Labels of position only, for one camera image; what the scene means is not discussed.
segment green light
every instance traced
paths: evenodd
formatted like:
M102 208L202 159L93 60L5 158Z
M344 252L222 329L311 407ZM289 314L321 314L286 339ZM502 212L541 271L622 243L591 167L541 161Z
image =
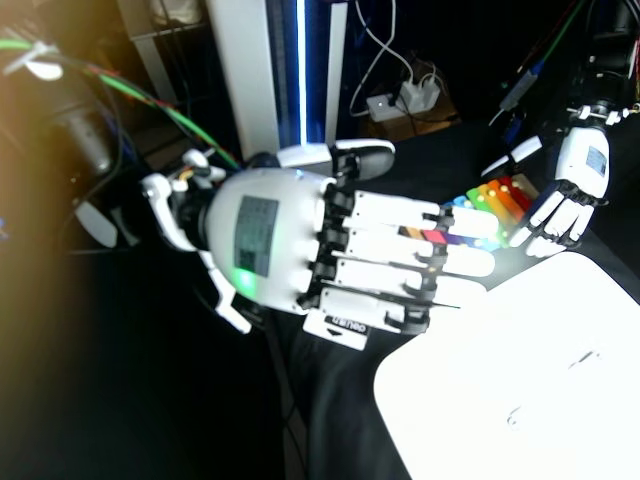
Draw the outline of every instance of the green light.
M237 269L233 274L233 283L242 295L253 299L256 294L256 276L254 273Z

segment red wire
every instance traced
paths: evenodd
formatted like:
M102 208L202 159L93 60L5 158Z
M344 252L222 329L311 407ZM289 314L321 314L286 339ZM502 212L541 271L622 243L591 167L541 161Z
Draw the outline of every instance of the red wire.
M564 23L564 19L567 18L567 16L569 15L569 13L571 13L571 10L573 9L573 7L575 6L575 4L578 2L578 0L572 0L572 2L569 4L569 6L567 7L567 9L564 11L564 13L562 14L562 16L558 19L558 21L556 22L555 26L553 27L553 29L547 34L547 36L544 38L544 40L540 40L538 39L538 41L536 42L536 44L531 48L531 50L529 51L529 54L527 55L527 57L522 61L522 63L520 64L520 68L524 67L529 60L531 60L531 58L540 51L540 49L542 48L542 46L547 43L551 37L553 37L553 35L558 31L558 29L562 26L562 24Z

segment robotic arm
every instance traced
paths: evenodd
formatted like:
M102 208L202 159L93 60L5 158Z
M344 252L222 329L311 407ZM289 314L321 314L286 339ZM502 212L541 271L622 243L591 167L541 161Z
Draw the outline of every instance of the robotic arm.
M220 292L216 310L237 328L250 328L234 309L239 295L305 315L307 332L363 349L372 328L424 332L437 310L482 294L473 277L494 268L488 252L400 234L408 227L486 238L498 228L493 215L345 188L351 180L384 173L394 153L391 143L380 140L294 147L277 157L315 171L329 166L333 175L292 168L243 171L215 194L205 188L185 197L177 215L168 200L184 190L180 180L154 174L143 184L170 243L199 250L206 259ZM185 163L194 165L194 158L199 156L191 151ZM200 180L211 176L205 161L199 158ZM195 182L188 188L199 189Z
M591 41L584 65L576 76L574 98L558 155L555 180L542 192L510 237L512 247L526 242L530 256L555 255L578 245L596 207L606 205L609 184L609 143L606 132L630 114L633 78L638 53L638 14L635 0L590 2ZM531 146L537 137L523 145ZM504 174L537 148L516 148L487 168L490 179Z

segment xylophone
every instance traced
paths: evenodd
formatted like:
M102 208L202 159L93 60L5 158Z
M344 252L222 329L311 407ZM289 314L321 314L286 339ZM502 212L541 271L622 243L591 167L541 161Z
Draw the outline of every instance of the xylophone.
M493 213L500 222L495 238L470 239L446 232L420 231L415 228L405 229L406 234L412 238L428 240L435 244L469 245L489 252L499 248L508 248L509 235L524 218L525 212L531 208L537 197L538 191L525 175L502 177L472 188L466 192L466 195L460 195L451 202L443 204L443 207L456 206Z

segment cable connector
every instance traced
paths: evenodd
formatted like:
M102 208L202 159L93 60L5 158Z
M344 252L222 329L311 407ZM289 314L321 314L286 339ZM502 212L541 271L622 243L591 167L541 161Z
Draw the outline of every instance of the cable connector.
M15 73L23 68L27 63L32 62L38 57L41 57L42 55L46 55L48 53L58 53L58 49L53 45L47 45L41 41L37 41L33 44L33 48L31 50L16 58L13 62L4 67L2 73L5 77L11 75L12 73Z

